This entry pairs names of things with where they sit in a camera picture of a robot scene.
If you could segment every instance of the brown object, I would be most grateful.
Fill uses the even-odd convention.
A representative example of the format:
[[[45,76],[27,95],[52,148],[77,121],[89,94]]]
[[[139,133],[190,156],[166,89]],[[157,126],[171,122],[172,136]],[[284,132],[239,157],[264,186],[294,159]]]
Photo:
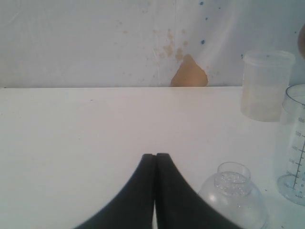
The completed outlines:
[[[297,44],[298,44],[301,55],[305,58],[305,24],[299,33],[299,38],[298,38]]]
[[[191,55],[185,55],[176,75],[172,78],[172,87],[204,87],[208,77],[194,61]]]

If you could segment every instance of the clear plastic bottle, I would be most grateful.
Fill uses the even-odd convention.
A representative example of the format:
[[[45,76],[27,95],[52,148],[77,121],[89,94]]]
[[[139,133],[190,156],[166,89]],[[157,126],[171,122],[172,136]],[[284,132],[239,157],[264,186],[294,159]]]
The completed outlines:
[[[203,184],[199,195],[220,214],[245,229],[265,229],[268,221],[264,199],[250,180],[250,171],[226,162]]]

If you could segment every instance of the black object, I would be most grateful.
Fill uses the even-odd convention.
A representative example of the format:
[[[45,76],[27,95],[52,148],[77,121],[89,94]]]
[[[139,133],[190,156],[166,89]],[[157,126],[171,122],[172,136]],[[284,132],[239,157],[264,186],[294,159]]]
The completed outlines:
[[[169,154],[157,155],[155,195],[158,229],[241,229],[194,192]]]
[[[119,194],[76,229],[152,229],[155,165],[156,156],[143,155]]]

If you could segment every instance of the white tabletop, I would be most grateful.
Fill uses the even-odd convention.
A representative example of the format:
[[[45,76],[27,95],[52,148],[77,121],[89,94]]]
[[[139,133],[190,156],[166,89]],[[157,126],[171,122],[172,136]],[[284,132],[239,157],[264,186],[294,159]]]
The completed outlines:
[[[169,153],[195,191],[222,162],[246,165],[270,228],[305,207],[272,178],[277,123],[240,113],[240,87],[1,89],[0,227],[70,229],[105,206],[142,154]]]

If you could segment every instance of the wall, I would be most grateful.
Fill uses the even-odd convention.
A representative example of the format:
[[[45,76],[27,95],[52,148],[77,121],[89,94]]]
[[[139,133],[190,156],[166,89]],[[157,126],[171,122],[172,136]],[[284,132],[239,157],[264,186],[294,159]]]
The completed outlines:
[[[303,0],[1,0],[0,86],[168,86],[189,53],[208,85],[241,85],[247,50],[296,55]]]

